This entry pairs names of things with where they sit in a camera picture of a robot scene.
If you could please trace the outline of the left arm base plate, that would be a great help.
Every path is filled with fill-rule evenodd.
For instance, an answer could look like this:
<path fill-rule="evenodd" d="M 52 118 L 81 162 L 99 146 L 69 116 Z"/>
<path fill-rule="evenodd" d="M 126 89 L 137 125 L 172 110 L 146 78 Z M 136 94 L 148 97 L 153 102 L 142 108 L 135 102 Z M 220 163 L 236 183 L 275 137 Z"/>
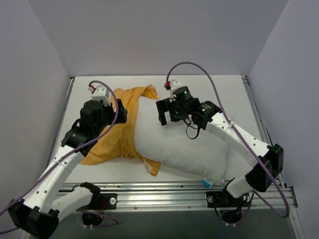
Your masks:
<path fill-rule="evenodd" d="M 78 210 L 114 210 L 117 207 L 116 193 L 100 193 L 93 195 L 88 205 L 80 207 Z"/>

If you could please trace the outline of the yellow pillowcase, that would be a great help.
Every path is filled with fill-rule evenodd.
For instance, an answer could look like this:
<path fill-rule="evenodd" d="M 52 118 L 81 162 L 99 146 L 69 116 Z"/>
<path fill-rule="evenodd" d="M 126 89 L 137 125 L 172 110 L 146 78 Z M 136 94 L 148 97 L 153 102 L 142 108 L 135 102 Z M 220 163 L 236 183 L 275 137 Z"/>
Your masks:
<path fill-rule="evenodd" d="M 127 122 L 116 124 L 110 131 L 100 138 L 91 148 L 87 156 L 80 162 L 81 165 L 98 165 L 117 157 L 127 159 L 137 158 L 142 161 L 146 170 L 156 176 L 160 163 L 142 156 L 135 147 L 135 126 L 139 109 L 139 98 L 146 97 L 156 100 L 158 95 L 153 85 L 134 87 L 130 89 L 117 88 L 114 90 L 116 98 L 120 99 L 124 108 L 128 110 Z"/>

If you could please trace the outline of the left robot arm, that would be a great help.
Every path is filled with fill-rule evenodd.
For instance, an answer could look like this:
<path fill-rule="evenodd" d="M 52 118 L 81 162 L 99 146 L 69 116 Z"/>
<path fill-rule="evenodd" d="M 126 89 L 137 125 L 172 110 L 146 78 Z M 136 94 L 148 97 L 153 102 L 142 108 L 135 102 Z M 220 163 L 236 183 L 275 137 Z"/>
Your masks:
<path fill-rule="evenodd" d="M 82 207 L 99 208 L 101 190 L 92 183 L 81 183 L 60 199 L 55 197 L 73 169 L 101 138 L 104 129 L 126 121 L 127 110 L 120 99 L 116 100 L 115 107 L 97 100 L 85 102 L 80 118 L 65 134 L 39 183 L 21 199 L 10 202 L 7 211 L 15 226 L 38 239 L 48 239 L 69 214 Z"/>

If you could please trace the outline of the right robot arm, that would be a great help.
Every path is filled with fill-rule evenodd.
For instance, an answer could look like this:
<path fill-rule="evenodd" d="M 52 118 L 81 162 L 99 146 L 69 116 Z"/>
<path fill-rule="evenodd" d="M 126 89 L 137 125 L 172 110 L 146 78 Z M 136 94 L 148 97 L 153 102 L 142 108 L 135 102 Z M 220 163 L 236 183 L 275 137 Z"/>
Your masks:
<path fill-rule="evenodd" d="M 245 176 L 229 182 L 221 193 L 226 205 L 234 205 L 239 198 L 253 190 L 265 192 L 272 184 L 272 178 L 282 172 L 284 150 L 278 144 L 273 146 L 258 140 L 233 121 L 227 121 L 220 107 L 210 101 L 200 102 L 194 98 L 188 87 L 178 87 L 169 98 L 156 102 L 159 121 L 166 125 L 165 113 L 177 122 L 188 119 L 198 129 L 205 130 L 233 147 L 252 167 Z"/>

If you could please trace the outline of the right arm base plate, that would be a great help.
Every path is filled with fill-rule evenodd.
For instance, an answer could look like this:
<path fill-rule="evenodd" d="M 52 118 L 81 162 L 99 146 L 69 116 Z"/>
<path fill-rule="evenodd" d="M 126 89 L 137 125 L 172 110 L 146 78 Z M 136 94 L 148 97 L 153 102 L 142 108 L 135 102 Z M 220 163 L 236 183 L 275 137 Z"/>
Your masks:
<path fill-rule="evenodd" d="M 240 208 L 248 206 L 250 202 L 249 194 L 244 194 L 239 198 L 233 198 L 228 192 L 207 191 L 205 195 L 209 208 Z"/>

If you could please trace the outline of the white pillow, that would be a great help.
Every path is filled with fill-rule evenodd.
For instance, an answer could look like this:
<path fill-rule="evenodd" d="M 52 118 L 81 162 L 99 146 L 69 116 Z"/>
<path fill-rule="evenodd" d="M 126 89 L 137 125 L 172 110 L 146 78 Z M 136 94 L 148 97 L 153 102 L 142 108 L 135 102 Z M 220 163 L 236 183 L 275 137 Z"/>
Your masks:
<path fill-rule="evenodd" d="M 212 184 L 223 185 L 229 145 L 205 131 L 191 140 L 185 130 L 182 121 L 162 126 L 156 101 L 139 98 L 134 135 L 137 152 L 155 162 L 205 177 Z"/>

